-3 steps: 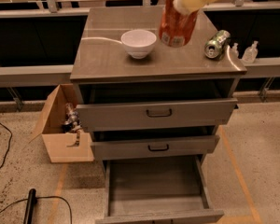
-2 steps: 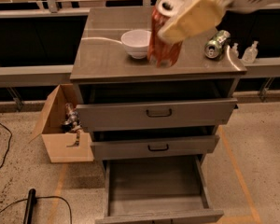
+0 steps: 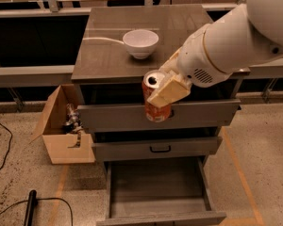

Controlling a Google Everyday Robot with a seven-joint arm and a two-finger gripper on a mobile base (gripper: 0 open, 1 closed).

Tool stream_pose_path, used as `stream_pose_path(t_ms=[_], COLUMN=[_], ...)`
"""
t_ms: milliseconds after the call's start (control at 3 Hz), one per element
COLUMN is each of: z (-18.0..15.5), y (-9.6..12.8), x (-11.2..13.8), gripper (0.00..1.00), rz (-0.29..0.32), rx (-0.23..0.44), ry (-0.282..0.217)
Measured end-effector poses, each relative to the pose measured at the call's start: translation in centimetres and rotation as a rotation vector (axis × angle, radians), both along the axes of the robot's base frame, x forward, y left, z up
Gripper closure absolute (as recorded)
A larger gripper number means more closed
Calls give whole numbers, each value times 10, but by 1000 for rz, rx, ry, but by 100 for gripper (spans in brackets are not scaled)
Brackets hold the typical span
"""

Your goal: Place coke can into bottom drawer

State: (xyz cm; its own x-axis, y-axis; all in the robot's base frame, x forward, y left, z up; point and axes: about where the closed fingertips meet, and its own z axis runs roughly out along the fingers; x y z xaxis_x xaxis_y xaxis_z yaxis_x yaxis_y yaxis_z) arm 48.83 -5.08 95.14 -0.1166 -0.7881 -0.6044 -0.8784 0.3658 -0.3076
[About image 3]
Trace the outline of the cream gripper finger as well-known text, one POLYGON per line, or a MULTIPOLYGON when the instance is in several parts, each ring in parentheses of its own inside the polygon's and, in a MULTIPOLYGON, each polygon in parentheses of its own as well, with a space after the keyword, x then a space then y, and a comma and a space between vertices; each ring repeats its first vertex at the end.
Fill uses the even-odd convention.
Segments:
POLYGON ((147 102, 155 107, 164 107, 177 102, 191 93, 191 82, 182 75, 167 75, 147 102))

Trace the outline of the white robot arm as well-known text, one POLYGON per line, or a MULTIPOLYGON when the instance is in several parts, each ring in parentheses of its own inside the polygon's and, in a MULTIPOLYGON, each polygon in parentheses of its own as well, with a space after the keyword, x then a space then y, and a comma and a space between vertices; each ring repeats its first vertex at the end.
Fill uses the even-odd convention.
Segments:
POLYGON ((232 73, 283 57, 283 0, 246 0, 188 36, 159 69, 166 77, 147 102, 163 107, 193 85, 208 88, 232 73))

